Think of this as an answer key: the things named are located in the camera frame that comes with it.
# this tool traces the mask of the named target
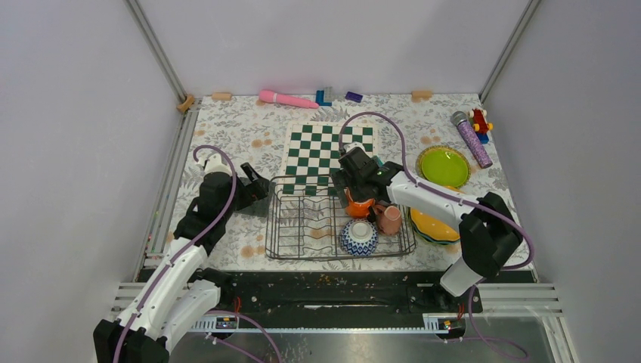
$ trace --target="blue and white bowl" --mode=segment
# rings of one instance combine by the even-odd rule
[[[379,234],[376,226],[366,219],[352,219],[341,231],[341,247],[353,256],[371,255],[378,243]]]

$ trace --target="checkerboard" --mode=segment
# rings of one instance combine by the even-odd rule
[[[331,181],[329,176],[300,176],[331,174],[340,168],[339,133],[342,123],[292,122],[287,126],[281,175],[298,175],[283,181],[284,194],[322,195]],[[350,123],[345,128],[343,143],[360,142],[365,151],[376,155],[378,148],[376,125]]]

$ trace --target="stacked plates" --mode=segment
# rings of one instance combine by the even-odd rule
[[[407,219],[412,224],[414,234],[425,242],[441,245],[460,242],[460,236],[454,229],[416,209],[407,208]]]

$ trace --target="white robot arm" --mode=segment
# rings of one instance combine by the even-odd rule
[[[428,191],[409,178],[403,166],[392,162],[379,166],[362,148],[347,145],[345,149],[339,159],[342,168],[332,174],[338,190],[349,188],[356,201],[373,198],[418,209],[459,231],[463,255],[441,278],[445,295],[456,298],[481,279],[496,276],[522,242],[513,227],[474,207],[480,204],[512,219],[498,195],[475,197],[420,179],[432,189]]]
[[[201,165],[205,177],[199,196],[194,198],[185,217],[178,223],[174,231],[177,239],[166,246],[163,260],[149,282],[115,321],[103,320],[94,329],[98,363],[111,363],[115,355],[120,363],[167,362],[169,353],[200,317],[220,302],[231,302],[231,277],[211,268],[199,274],[194,272],[225,234],[225,225],[234,210],[267,197],[269,181],[249,164],[243,164],[241,168],[250,183],[244,185],[237,179],[231,207],[216,225],[196,239],[222,213],[225,201],[230,197],[233,178],[231,169],[221,162],[218,154]],[[197,280],[178,299],[194,276]],[[125,343],[119,349],[117,342],[123,334]]]

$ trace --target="white wall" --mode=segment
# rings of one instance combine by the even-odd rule
[[[488,112],[582,363],[641,361],[641,2],[543,1]]]
[[[122,1],[0,11],[0,361],[87,362],[179,121]]]
[[[528,0],[141,0],[185,89],[480,92]]]

